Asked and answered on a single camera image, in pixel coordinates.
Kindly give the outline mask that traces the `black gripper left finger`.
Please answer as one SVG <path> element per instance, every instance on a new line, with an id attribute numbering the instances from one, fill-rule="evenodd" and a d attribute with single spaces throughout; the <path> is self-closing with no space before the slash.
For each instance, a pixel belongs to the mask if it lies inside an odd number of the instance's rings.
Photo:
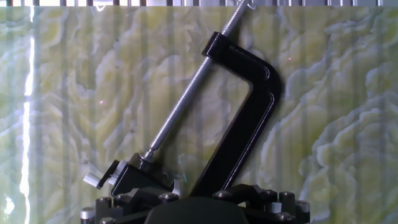
<path id="1" fill-rule="evenodd" d="M 115 197 L 100 197 L 93 206 L 80 210 L 80 223 L 144 223 L 154 207 L 179 198 L 179 188 L 168 191 L 153 187 L 132 189 Z"/>

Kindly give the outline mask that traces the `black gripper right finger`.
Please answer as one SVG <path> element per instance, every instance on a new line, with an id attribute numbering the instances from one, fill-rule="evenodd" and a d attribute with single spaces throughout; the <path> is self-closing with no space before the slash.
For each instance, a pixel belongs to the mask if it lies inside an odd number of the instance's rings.
<path id="1" fill-rule="evenodd" d="M 233 203 L 248 224 L 309 224 L 310 203 L 297 200 L 289 191 L 276 192 L 258 185 L 238 184 L 213 194 L 216 200 Z"/>

